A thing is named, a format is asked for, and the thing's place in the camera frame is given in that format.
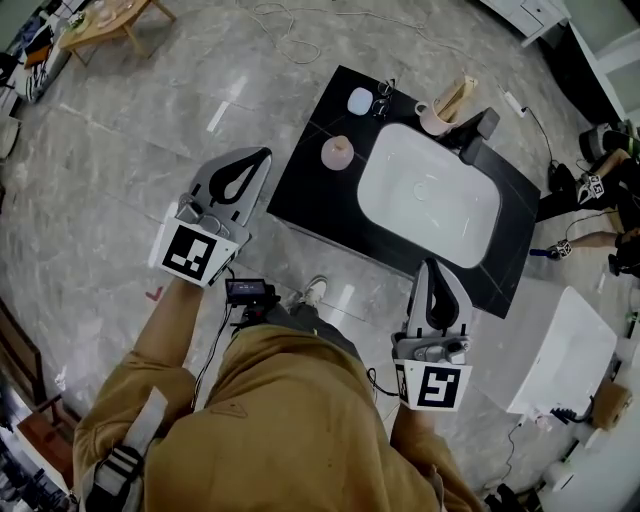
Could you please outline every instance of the wooden object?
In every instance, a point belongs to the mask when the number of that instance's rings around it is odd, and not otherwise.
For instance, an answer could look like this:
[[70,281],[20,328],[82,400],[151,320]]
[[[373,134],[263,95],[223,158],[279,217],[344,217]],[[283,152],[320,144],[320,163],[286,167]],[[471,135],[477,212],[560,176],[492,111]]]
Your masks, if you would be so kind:
[[433,102],[436,115],[445,123],[455,122],[458,112],[471,96],[478,81],[470,76],[456,79],[453,84]]
[[631,392],[615,382],[605,380],[594,398],[592,424],[596,428],[611,430],[631,403]]
[[40,351],[0,300],[0,365],[32,404],[46,400]]
[[42,412],[18,423],[18,439],[27,456],[67,494],[73,487],[73,450]]
[[160,0],[134,0],[133,5],[129,9],[119,14],[116,19],[104,27],[98,27],[99,20],[96,16],[82,33],[79,34],[74,31],[64,33],[58,41],[58,46],[63,50],[72,52],[80,62],[86,66],[86,62],[78,55],[76,51],[77,48],[89,44],[101,43],[103,41],[110,41],[118,37],[128,37],[136,53],[148,58],[150,53],[144,49],[140,41],[136,38],[132,27],[149,4],[154,4],[172,22],[175,21],[176,17],[169,9],[160,3]]

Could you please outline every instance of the white cup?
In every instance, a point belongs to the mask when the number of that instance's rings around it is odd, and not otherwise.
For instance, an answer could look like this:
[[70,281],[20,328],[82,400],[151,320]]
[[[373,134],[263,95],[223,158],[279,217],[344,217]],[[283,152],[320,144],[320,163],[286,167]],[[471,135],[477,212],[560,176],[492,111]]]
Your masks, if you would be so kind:
[[446,123],[438,117],[433,105],[429,105],[425,101],[416,103],[416,114],[420,116],[420,124],[425,132],[429,135],[438,136],[447,133],[456,123]]

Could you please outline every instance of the white sink basin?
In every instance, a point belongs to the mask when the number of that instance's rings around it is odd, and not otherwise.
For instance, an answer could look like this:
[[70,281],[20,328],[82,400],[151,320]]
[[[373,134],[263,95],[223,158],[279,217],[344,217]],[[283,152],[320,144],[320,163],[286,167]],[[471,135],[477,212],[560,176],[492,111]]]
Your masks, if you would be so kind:
[[472,268],[487,252],[500,194],[489,177],[437,142],[389,124],[360,179],[358,203],[377,225]]

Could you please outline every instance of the vanity cabinet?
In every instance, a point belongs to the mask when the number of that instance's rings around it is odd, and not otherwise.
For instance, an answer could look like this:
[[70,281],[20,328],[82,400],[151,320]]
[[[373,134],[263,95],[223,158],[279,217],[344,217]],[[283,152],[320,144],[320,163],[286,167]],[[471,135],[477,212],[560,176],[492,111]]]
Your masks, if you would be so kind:
[[522,32],[527,46],[557,23],[570,18],[562,0],[481,0]]

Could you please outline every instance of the tile floor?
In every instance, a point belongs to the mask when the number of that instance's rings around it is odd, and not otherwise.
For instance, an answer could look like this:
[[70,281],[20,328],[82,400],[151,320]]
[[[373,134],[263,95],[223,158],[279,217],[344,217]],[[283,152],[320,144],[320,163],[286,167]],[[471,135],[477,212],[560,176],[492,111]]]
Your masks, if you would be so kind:
[[[256,1],[241,0],[241,5]],[[136,57],[128,42],[98,47],[89,66],[73,59],[37,105],[22,109],[17,147],[0,175],[8,194],[0,216],[0,295],[43,353],[48,391],[65,389],[85,412],[113,365],[131,347],[154,303],[145,292],[169,277],[146,266],[168,203],[199,164],[224,151],[266,145],[274,153],[267,184],[250,221],[254,240],[233,268],[264,276],[286,300],[314,274],[332,285],[321,315],[351,338],[386,388],[395,386],[389,334],[400,327],[411,283],[375,264],[292,231],[265,213],[279,177],[324,86],[338,64],[384,79],[431,100],[461,70],[480,81],[468,114],[493,107],[501,117],[490,144],[546,192],[549,154],[533,119],[520,119],[502,99],[497,80],[530,106],[551,140],[553,156],[574,165],[578,134],[589,125],[560,92],[539,48],[476,0],[288,0],[333,12],[363,9],[409,22],[460,51],[438,46],[401,25],[363,16],[296,12],[292,37],[323,50],[296,65],[274,50],[268,36],[234,0],[166,0],[179,17],[172,26],[149,13],[136,26],[154,48]],[[281,14],[264,17],[283,35]],[[282,43],[299,58],[312,53]],[[215,113],[225,108],[216,126]],[[574,216],[540,225],[533,245],[562,238]],[[607,229],[604,219],[573,228],[573,235]],[[618,333],[624,329],[631,280],[607,276],[598,286],[605,250],[570,260],[527,262],[525,274],[570,284]],[[188,366],[198,371],[221,318],[220,286],[206,294]],[[208,372],[215,378],[216,361]],[[377,399],[385,425],[395,401]],[[504,474],[506,434],[518,418],[469,388],[457,414],[440,418],[465,477],[476,489]],[[568,445],[570,433],[525,425],[514,436],[514,488],[534,483]]]

